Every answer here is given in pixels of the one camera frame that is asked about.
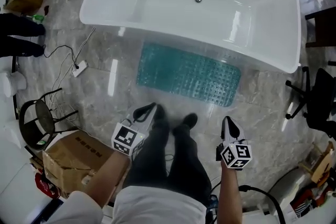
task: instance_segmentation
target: white bathtub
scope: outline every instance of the white bathtub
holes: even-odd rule
[[[299,61],[298,0],[84,0],[80,20],[146,38],[212,44],[262,69],[293,73]]]

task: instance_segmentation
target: power strip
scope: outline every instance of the power strip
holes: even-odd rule
[[[79,63],[78,65],[78,69],[76,69],[76,67],[73,66],[72,68],[72,74],[74,75],[74,77],[78,77],[80,74],[82,74],[82,72],[88,67],[88,63],[83,60],[82,62]]]

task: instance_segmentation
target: teal bath mat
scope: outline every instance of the teal bath mat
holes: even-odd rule
[[[230,106],[240,70],[191,52],[145,43],[137,83],[221,106]]]

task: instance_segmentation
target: gray marble floor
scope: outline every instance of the gray marble floor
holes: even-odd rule
[[[45,20],[47,53],[65,44],[71,46],[76,53],[88,37],[92,28],[83,25],[79,20],[82,1],[44,1],[44,5],[50,5],[50,12]],[[302,17],[335,5],[336,0],[300,0]],[[311,80],[314,81],[314,74],[319,67],[325,67],[336,76],[336,68],[326,66],[328,60],[336,59],[335,49],[306,49],[304,47],[306,40],[307,29],[303,19],[300,62],[303,66],[308,65],[311,68]],[[62,105],[64,112],[72,110],[66,104],[78,109],[79,116],[73,123],[108,144],[115,124],[123,119],[127,109],[133,105],[153,101],[161,103],[173,121],[181,119],[190,112],[196,112],[199,121],[193,130],[193,135],[198,143],[199,158],[209,178],[213,179],[213,184],[219,181],[221,172],[219,163],[214,161],[214,154],[220,142],[221,122],[226,115],[232,116],[241,124],[253,149],[252,163],[238,173],[239,184],[249,184],[268,191],[279,177],[306,156],[312,142],[325,147],[328,137],[309,129],[302,114],[289,121],[284,130],[282,128],[289,103],[291,101],[296,103],[291,91],[285,87],[285,81],[287,79],[296,81],[299,82],[297,85],[301,86],[300,68],[294,74],[260,72],[248,67],[243,68],[235,101],[232,106],[223,108],[137,86],[135,79],[141,49],[142,40],[121,38],[96,30],[78,58],[79,61],[87,60],[89,68],[78,78],[74,78],[70,72],[65,75],[60,84],[63,91],[57,95],[55,102]],[[204,48],[183,49],[210,56]],[[67,53],[68,50],[62,48],[48,59],[44,57],[19,59],[19,68],[28,81],[27,90],[17,95],[19,106],[51,90]],[[117,59],[119,64],[115,92],[111,97],[107,94],[107,88],[113,59]],[[60,78],[70,65],[71,59],[68,57],[62,66]],[[171,142],[167,152],[173,151]],[[244,206],[251,206],[261,202],[264,197],[256,193],[242,193],[242,198]]]

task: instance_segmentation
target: black pants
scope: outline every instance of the black pants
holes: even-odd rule
[[[37,37],[45,34],[45,29],[31,20],[11,13],[0,14],[0,57],[32,56],[43,54],[43,48],[33,42],[21,40],[11,35]]]
[[[211,183],[197,157],[197,144],[187,125],[174,130],[175,156],[167,176],[165,146],[169,136],[166,120],[154,123],[141,152],[136,156],[123,187],[145,186],[165,188],[187,195],[207,206]]]

